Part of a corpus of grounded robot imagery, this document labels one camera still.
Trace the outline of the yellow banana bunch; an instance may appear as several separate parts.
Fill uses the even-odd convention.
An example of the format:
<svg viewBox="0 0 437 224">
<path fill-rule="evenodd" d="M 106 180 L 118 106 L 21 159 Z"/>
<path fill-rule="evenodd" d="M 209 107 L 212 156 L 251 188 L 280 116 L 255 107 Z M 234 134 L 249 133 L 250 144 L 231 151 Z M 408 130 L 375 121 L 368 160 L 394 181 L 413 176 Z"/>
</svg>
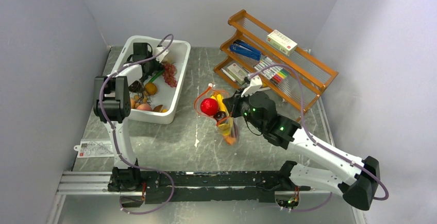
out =
<svg viewBox="0 0 437 224">
<path fill-rule="evenodd" d="M 214 92 L 211 96 L 218 103 L 219 110 L 213 116 L 217 121 L 216 127 L 222 136 L 230 136 L 232 133 L 233 119 L 229 116 L 228 110 L 223 103 L 223 95 L 220 92 Z"/>
</svg>

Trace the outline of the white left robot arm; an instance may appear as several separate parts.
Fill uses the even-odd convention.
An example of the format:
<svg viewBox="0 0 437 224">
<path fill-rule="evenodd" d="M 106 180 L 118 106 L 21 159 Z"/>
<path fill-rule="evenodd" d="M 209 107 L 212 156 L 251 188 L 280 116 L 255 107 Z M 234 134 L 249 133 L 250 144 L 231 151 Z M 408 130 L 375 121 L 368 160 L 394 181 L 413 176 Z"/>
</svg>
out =
<svg viewBox="0 0 437 224">
<path fill-rule="evenodd" d="M 129 86 L 143 77 L 142 65 L 155 59 L 153 55 L 137 61 L 129 57 L 113 73 L 94 78 L 93 112 L 107 129 L 114 153 L 111 183 L 130 191 L 142 186 L 143 168 L 138 164 L 128 132 L 128 116 L 132 110 Z"/>
</svg>

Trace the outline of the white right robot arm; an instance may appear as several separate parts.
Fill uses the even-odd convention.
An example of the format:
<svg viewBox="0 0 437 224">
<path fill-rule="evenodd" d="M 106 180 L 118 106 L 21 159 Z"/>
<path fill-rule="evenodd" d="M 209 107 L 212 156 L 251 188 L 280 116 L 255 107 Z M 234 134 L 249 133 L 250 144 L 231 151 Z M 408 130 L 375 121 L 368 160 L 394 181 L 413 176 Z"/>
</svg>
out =
<svg viewBox="0 0 437 224">
<path fill-rule="evenodd" d="M 353 156 L 324 142 L 296 121 L 278 114 L 275 102 L 263 92 L 244 97 L 242 91 L 236 91 L 223 99 L 223 104 L 231 117 L 243 118 L 270 144 L 291 148 L 322 166 L 319 169 L 286 161 L 278 176 L 282 189 L 308 186 L 330 191 L 363 211 L 378 200 L 375 194 L 381 180 L 376 158 Z"/>
</svg>

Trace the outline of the red apple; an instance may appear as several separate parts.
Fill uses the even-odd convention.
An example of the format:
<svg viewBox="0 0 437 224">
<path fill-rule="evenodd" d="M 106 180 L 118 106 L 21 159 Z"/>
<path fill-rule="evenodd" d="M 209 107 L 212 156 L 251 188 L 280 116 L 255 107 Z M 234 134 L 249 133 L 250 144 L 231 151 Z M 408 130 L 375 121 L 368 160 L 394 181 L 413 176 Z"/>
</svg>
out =
<svg viewBox="0 0 437 224">
<path fill-rule="evenodd" d="M 214 98 L 205 98 L 200 103 L 200 110 L 207 116 L 216 115 L 219 109 L 219 104 Z"/>
</svg>

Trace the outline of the clear zip bag orange zipper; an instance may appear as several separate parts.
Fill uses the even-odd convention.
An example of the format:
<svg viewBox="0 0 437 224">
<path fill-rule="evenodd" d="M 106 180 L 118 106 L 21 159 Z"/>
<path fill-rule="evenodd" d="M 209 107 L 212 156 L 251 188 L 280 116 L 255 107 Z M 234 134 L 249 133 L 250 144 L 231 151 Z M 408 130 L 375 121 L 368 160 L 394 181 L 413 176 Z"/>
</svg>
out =
<svg viewBox="0 0 437 224">
<path fill-rule="evenodd" d="M 208 87 L 194 101 L 194 109 L 200 116 L 214 120 L 217 132 L 228 145 L 234 145 L 238 140 L 238 129 L 230 108 L 224 105 L 224 99 L 230 94 L 209 83 Z"/>
</svg>

